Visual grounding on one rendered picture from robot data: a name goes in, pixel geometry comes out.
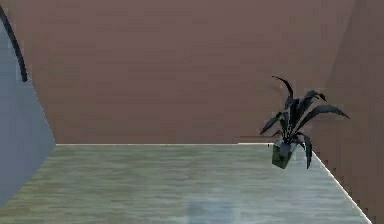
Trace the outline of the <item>dark house plant green pot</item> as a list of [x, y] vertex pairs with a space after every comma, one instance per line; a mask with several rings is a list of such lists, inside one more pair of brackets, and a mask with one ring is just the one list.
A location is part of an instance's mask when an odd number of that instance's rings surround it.
[[273, 143], [273, 152], [271, 162], [273, 165], [285, 169], [295, 151], [300, 146], [304, 149], [306, 155], [306, 168], [312, 163], [313, 145], [311, 138], [300, 131], [300, 129], [310, 120], [319, 114], [332, 113], [349, 118], [341, 109], [333, 105], [317, 105], [310, 112], [308, 109], [313, 104], [314, 99], [326, 101], [323, 93], [315, 90], [308, 91], [303, 98], [295, 98], [294, 91], [290, 83], [280, 77], [276, 79], [282, 81], [287, 90], [288, 96], [282, 111], [279, 111], [274, 117], [269, 119], [260, 133], [264, 134], [275, 123], [280, 124], [280, 129], [274, 135], [280, 138]]

